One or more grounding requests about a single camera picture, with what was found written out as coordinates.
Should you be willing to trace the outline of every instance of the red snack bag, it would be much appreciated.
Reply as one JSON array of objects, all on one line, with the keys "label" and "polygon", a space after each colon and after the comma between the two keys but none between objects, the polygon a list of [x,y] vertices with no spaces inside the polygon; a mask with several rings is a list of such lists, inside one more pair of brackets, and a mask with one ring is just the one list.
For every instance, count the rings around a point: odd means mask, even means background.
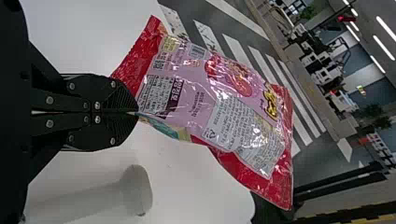
[{"label": "red snack bag", "polygon": [[151,17],[112,77],[141,120],[208,146],[241,184],[280,208],[292,205],[292,101],[253,69],[167,35]]}]

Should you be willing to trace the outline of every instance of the nutrition label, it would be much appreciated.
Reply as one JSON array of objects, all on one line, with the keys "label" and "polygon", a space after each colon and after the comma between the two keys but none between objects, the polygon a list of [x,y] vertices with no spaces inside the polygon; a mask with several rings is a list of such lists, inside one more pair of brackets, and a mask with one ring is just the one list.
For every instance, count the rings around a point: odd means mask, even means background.
[{"label": "nutrition label", "polygon": [[169,112],[175,111],[183,83],[175,77],[147,75],[147,83],[137,100],[139,110],[165,119]]},{"label": "nutrition label", "polygon": [[242,162],[265,178],[271,178],[276,162],[285,150],[279,133],[233,96],[218,99],[203,138],[227,152],[234,152]]}]

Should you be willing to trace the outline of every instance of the barcode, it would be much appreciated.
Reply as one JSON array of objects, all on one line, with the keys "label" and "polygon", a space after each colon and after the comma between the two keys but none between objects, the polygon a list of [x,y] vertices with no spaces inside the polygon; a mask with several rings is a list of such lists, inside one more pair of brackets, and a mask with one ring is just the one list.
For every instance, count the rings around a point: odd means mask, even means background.
[{"label": "barcode", "polygon": [[164,61],[154,61],[154,65],[152,68],[157,69],[157,70],[163,70],[165,62]]},{"label": "barcode", "polygon": [[201,49],[198,46],[192,45],[192,48],[190,50],[190,56],[196,59],[202,59],[205,56],[205,49]]}]

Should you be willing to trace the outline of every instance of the ceiling light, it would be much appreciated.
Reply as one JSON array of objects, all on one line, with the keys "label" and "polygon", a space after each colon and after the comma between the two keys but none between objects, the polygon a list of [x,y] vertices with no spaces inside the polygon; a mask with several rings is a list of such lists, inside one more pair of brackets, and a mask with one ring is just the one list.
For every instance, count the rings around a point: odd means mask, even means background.
[{"label": "ceiling light", "polygon": [[358,17],[359,16],[359,14],[358,14],[358,12],[355,10],[355,8],[352,8],[352,9],[350,9],[351,11],[352,11],[352,13],[353,13],[353,15],[355,16],[355,17]]},{"label": "ceiling light", "polygon": [[392,39],[396,42],[396,34],[393,33],[392,30],[390,30],[390,28],[387,26],[387,24],[380,18],[380,17],[376,17],[376,20],[379,22],[379,24],[382,25],[382,27],[384,27],[384,29],[388,32],[388,34],[392,37]]},{"label": "ceiling light", "polygon": [[386,72],[384,68],[382,68],[381,64],[379,64],[376,58],[373,55],[371,55],[370,58],[372,58],[373,62],[376,64],[376,66],[378,66],[379,70],[381,70],[381,72],[385,74]]},{"label": "ceiling light", "polygon": [[353,28],[355,28],[355,30],[358,32],[359,31],[359,27],[355,24],[355,22],[351,22]]},{"label": "ceiling light", "polygon": [[395,57],[393,57],[393,55],[390,53],[390,51],[387,49],[387,47],[385,47],[385,45],[382,43],[382,41],[378,38],[378,36],[373,35],[374,40],[376,41],[376,43],[379,45],[379,47],[381,47],[382,50],[385,51],[385,53],[387,53],[388,57],[390,57],[391,60],[395,61]]},{"label": "ceiling light", "polygon": [[358,42],[361,42],[361,40],[358,38],[358,36],[355,34],[355,32],[353,32],[353,30],[347,25],[346,28],[349,30],[350,33],[352,33],[353,37],[355,37],[355,39]]}]

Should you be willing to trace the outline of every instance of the white tabletop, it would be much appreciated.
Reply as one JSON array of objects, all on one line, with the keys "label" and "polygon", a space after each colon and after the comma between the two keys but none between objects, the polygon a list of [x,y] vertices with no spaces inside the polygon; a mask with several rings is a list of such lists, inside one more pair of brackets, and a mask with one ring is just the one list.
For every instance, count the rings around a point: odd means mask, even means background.
[{"label": "white tabletop", "polygon": [[[165,21],[155,0],[21,2],[31,41],[61,73],[109,76],[150,15]],[[153,189],[154,204],[145,217],[128,217],[116,203],[88,217],[81,217],[84,207],[64,211],[46,206],[51,200],[116,183],[131,164],[147,169]],[[121,147],[95,153],[60,153],[29,190],[28,223],[47,220],[55,224],[56,217],[63,217],[63,223],[73,224],[240,224],[254,214],[248,190],[223,170],[208,149],[180,143],[141,123]],[[88,205],[97,202],[81,200]]]}]

